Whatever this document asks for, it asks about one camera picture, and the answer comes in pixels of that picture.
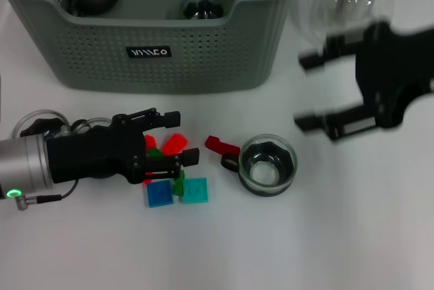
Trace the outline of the glass teapot with black lid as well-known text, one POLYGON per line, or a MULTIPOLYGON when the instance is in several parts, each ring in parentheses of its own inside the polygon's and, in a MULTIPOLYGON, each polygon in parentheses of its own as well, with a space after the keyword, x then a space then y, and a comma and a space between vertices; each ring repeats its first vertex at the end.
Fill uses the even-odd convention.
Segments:
POLYGON ((319 46, 326 37, 390 22, 393 0, 294 0, 292 19, 303 37, 319 46))

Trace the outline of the orange-red sloped brick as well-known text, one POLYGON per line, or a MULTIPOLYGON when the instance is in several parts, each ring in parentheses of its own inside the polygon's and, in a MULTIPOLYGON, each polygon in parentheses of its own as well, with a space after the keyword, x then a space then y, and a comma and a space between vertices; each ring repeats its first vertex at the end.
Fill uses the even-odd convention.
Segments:
POLYGON ((188 140, 181 133, 174 133, 161 147, 165 156, 172 156, 181 153, 187 146, 188 140))

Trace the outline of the blue square flat brick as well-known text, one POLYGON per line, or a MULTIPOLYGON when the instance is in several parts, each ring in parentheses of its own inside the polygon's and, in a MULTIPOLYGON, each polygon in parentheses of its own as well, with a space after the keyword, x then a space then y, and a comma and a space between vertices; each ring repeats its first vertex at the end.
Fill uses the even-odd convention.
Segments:
POLYGON ((151 182, 146 185, 149 207, 160 207, 174 203, 172 184, 169 180, 151 182))

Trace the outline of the grey-green perforated storage bin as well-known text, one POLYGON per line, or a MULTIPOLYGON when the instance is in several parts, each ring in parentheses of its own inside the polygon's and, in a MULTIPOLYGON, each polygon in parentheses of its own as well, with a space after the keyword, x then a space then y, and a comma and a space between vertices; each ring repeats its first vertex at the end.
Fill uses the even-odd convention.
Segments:
POLYGON ((118 0, 73 16, 68 0, 8 0, 56 78, 74 89, 207 94, 258 87, 290 0, 225 0, 219 19, 180 17, 183 0, 118 0))

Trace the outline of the glass teacup with black base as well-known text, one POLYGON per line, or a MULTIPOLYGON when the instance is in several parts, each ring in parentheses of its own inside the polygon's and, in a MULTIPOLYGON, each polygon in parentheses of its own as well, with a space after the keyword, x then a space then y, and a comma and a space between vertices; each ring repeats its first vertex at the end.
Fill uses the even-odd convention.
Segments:
POLYGON ((225 14, 225 0, 183 0, 180 4, 180 17, 186 20, 219 19, 225 14))
POLYGON ((260 134, 245 142, 239 154, 223 154, 220 164, 235 172, 243 187, 252 194, 272 197, 291 186, 298 169, 298 157, 284 138, 260 134))
MULTIPOLYGON (((98 124, 110 125, 111 123, 112 123, 112 119, 105 118, 105 117, 96 117, 88 120, 80 119, 75 121, 71 125, 71 133, 72 134, 79 133, 83 128, 91 129, 93 125, 98 125, 98 124)), ((91 178, 104 179, 104 178, 109 178, 110 176, 111 175, 109 173, 99 173, 96 175, 95 174, 91 175, 91 178)))
POLYGON ((21 138, 41 134, 44 138, 51 138, 57 135, 69 134, 71 125, 67 118, 55 110, 36 110, 21 118, 12 130, 11 138, 21 138), (34 119, 34 122, 26 129, 22 129, 27 121, 34 119))

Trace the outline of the teal square flat brick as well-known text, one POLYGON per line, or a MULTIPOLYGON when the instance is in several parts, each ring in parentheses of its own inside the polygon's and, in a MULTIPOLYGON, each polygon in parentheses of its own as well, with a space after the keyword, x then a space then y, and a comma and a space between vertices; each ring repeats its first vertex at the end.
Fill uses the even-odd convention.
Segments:
POLYGON ((184 204, 196 204, 208 202, 208 184, 205 178, 192 178, 184 181, 184 204))

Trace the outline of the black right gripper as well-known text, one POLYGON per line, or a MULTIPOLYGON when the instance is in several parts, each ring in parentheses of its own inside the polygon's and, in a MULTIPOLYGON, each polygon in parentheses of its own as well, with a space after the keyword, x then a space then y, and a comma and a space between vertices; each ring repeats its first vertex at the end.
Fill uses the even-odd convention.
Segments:
POLYGON ((294 123, 303 133, 322 131, 335 142, 377 126, 394 128, 401 125, 413 101, 434 94, 434 28, 401 34, 380 22, 365 32, 330 35, 321 51, 300 54, 298 62, 311 70, 354 54, 364 105, 295 116, 294 123))

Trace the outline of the dark red long brick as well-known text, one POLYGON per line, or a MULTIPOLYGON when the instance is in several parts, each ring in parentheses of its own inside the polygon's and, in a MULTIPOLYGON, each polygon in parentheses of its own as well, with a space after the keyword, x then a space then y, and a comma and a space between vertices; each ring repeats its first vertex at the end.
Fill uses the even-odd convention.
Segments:
POLYGON ((224 154, 239 155, 240 153, 240 147, 221 142, 220 139, 217 138, 216 136, 209 136, 205 141, 205 147, 220 155, 224 155, 224 154))

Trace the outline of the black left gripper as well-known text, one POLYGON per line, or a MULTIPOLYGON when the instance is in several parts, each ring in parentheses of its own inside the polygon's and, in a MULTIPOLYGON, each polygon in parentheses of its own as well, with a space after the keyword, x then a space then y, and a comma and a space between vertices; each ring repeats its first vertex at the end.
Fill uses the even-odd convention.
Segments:
POLYGON ((122 175, 129 183, 176 179, 181 170, 199 164, 199 149, 163 157, 145 157, 144 130, 180 127, 178 111, 160 114, 156 108, 113 117, 109 126, 46 142, 53 183, 122 175))

